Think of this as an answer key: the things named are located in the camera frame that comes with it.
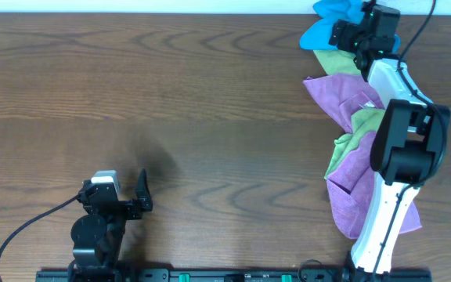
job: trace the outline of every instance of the purple cloth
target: purple cloth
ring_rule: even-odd
[[[351,116],[366,103],[384,109],[381,98],[361,75],[334,74],[322,78],[307,78],[304,85],[318,105],[346,133],[352,133]]]
[[[327,178],[335,224],[350,239],[359,237],[372,201],[374,171],[370,167],[370,149],[375,135],[376,132],[365,134],[359,141],[358,149],[349,152],[339,167]],[[412,203],[399,233],[414,231],[421,227],[419,213]]]
[[[361,76],[334,74],[304,81],[312,98],[347,133],[352,133],[351,116],[363,107],[384,109],[375,90]],[[370,167],[370,149],[376,132],[368,132],[359,147],[348,153],[338,168],[327,177],[332,215],[337,228],[356,239],[365,223],[372,200],[374,172]],[[421,228],[420,217],[412,203],[406,212],[400,233]]]

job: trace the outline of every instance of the wood grain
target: wood grain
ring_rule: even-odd
[[[323,174],[342,131],[305,91],[323,76],[298,48],[316,16],[0,14],[0,245],[97,170],[124,197],[147,168],[154,211],[130,222],[121,257],[175,268],[340,264]],[[423,17],[404,16],[407,42]],[[423,92],[451,108],[451,17],[433,18],[408,56]],[[394,266],[451,281],[451,125],[437,176],[416,200],[423,228]],[[24,230],[4,281],[72,259],[78,204]]]

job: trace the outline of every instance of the green cloth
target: green cloth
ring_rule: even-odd
[[[341,50],[314,50],[321,67],[328,75],[361,74],[354,64],[354,54]]]
[[[328,165],[325,179],[344,160],[345,156],[352,150],[358,149],[359,141],[370,131],[377,131],[381,125],[385,110],[382,109],[362,109],[351,116],[353,133],[346,133],[341,138],[335,140],[335,150]]]

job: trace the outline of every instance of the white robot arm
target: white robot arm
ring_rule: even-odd
[[[441,164],[450,111],[434,105],[418,89],[402,62],[404,53],[392,52],[399,11],[374,1],[365,2],[362,11],[360,24],[336,22],[330,44],[356,54],[355,65],[386,107],[370,152],[375,171],[372,201],[351,251],[354,268],[375,275],[391,271],[392,250],[406,211]],[[408,132],[422,140],[408,140]]]

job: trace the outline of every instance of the towel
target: towel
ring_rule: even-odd
[[[325,179],[327,179],[327,176],[331,172],[337,169],[350,151],[358,148],[359,141],[365,134],[368,132],[377,132],[379,126],[381,126],[384,113],[385,110],[382,109],[366,108],[358,110],[351,116],[352,133],[346,133],[335,140],[334,154],[330,159],[330,165],[325,173]]]
[[[322,78],[307,78],[304,85],[318,105],[346,133],[352,133],[351,116],[367,108],[384,109],[381,98],[361,75],[334,74]]]
[[[354,64],[355,55],[341,50],[314,50],[314,55],[328,75],[361,74]]]
[[[358,149],[348,153],[341,165],[327,178],[332,216],[337,228],[349,239],[356,239],[365,224],[373,196],[374,172],[370,167],[370,150],[376,132],[368,132]],[[406,211],[399,233],[421,228],[417,207],[412,202]]]
[[[299,42],[306,50],[336,50],[337,46],[328,44],[332,35],[332,27],[338,20],[347,20],[359,24],[364,12],[361,12],[361,0],[321,0],[314,4],[313,9],[322,17],[315,22]],[[399,47],[399,37],[395,35],[393,51]]]
[[[330,163],[336,169],[327,174],[327,189],[337,228],[346,237],[356,239],[363,228],[375,183],[374,171],[370,167],[370,150],[376,132],[366,128],[374,128],[377,121],[371,121],[372,126],[362,127],[367,124],[370,113],[378,115],[381,112],[378,109],[384,109],[384,106],[375,90],[359,75],[335,74],[308,78],[304,80],[304,85],[318,105],[348,133],[337,142],[339,146],[335,148],[335,160]],[[353,123],[360,126],[353,128]],[[353,132],[363,135],[353,139]],[[346,150],[348,146],[354,147],[356,144],[355,150]],[[400,233],[419,228],[420,217],[412,203]]]

